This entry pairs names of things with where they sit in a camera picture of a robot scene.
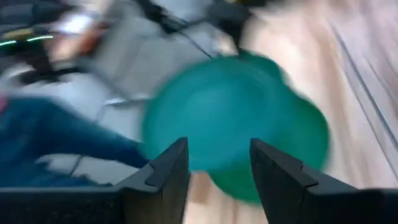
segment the floor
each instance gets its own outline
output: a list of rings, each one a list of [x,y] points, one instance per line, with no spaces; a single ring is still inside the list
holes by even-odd
[[[176,5],[171,7],[178,9],[181,16],[189,17],[189,9],[194,4],[187,2],[183,3],[186,6],[181,6],[187,10],[182,10]],[[131,9],[124,7],[123,10],[128,12]],[[292,88],[309,97],[329,122],[333,141],[330,161],[325,172],[359,188],[397,187],[398,181],[394,171],[340,64],[338,45],[331,34],[328,23],[330,20],[338,21],[337,17],[348,18],[343,17],[349,14],[349,7],[345,1],[320,3],[308,0],[302,4],[293,3],[293,6],[275,6],[268,11],[261,9],[256,13],[261,20],[253,21],[249,26],[248,32],[251,35],[246,39],[245,46],[268,55],[279,63],[289,74]],[[209,29],[203,26],[197,30],[190,30],[189,34],[204,49],[215,52],[211,35],[207,34]],[[156,33],[158,30],[153,24],[130,13],[97,58],[98,65],[132,95],[153,93],[173,72],[205,58],[189,42],[180,38],[146,38],[147,40],[142,42],[142,37],[153,36]],[[226,42],[224,38],[221,39],[222,50],[228,50],[224,47],[228,46]],[[118,70],[119,62],[124,57],[123,53],[131,51],[134,55],[134,51],[140,45],[140,54],[133,63],[123,66],[123,70]],[[109,92],[94,76],[72,74],[67,78],[68,83],[32,85],[22,90],[16,90],[12,85],[0,82],[0,90],[61,98],[89,119],[98,120],[103,126],[140,140],[139,124],[144,104],[133,108],[104,106],[104,102],[114,97],[114,93]],[[76,158],[55,156],[53,159],[54,169],[70,170]],[[132,167],[92,158],[84,158],[76,170],[77,174],[87,173],[99,182],[114,183],[134,172],[135,169]],[[195,174],[192,183],[185,223],[267,223],[261,208],[231,199],[220,192],[206,174]]]

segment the green light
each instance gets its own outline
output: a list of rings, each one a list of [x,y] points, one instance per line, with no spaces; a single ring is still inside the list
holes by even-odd
[[[16,43],[15,40],[10,40],[10,41],[6,41],[6,42],[3,42],[3,43],[0,43],[0,46],[4,46],[4,45],[8,45],[8,44],[15,44],[15,43]]]
[[[41,40],[41,39],[51,39],[51,38],[53,38],[53,36],[46,35],[46,36],[41,36],[41,37],[30,38],[30,39],[27,39],[27,41],[34,41],[34,40]]]

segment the blue jeans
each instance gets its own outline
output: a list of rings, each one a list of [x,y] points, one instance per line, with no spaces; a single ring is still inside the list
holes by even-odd
[[[96,183],[46,170],[47,154],[81,154],[141,168],[139,143],[81,118],[48,98],[9,98],[0,114],[0,187],[74,187]]]

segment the wooden floor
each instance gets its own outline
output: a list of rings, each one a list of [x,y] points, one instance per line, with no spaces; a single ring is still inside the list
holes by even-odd
[[[326,116],[332,138],[327,174],[359,188],[397,187],[392,167],[398,160],[394,159],[397,153],[391,136],[383,135],[385,126],[374,126],[380,123],[380,117],[372,115],[374,108],[370,106],[363,112],[367,101],[362,99],[359,103],[361,92],[352,88],[356,81],[350,78],[355,70],[353,65],[361,64],[358,58],[363,52],[357,52],[358,60],[352,64],[346,63],[347,55],[331,29],[334,27],[345,38],[345,44],[350,46],[349,53],[371,49],[364,44],[370,42],[370,37],[353,36],[355,32],[358,34],[355,29],[364,28],[349,23],[360,17],[359,1],[330,2],[314,0],[284,9],[275,7],[276,10],[269,12],[260,10],[258,14],[263,21],[252,23],[246,47],[279,63],[289,74],[292,87],[308,96]],[[375,35],[387,34],[380,31]],[[376,60],[376,53],[368,53],[374,57],[375,67],[383,67],[381,63],[386,59]],[[394,56],[389,55],[389,60],[393,59]],[[362,68],[360,72],[369,73],[369,69]],[[390,100],[382,91],[382,88],[373,88],[378,100]],[[390,115],[389,119],[395,122],[395,116]],[[231,199],[220,192],[206,174],[195,174],[185,223],[257,224],[267,223],[267,220],[261,208]]]

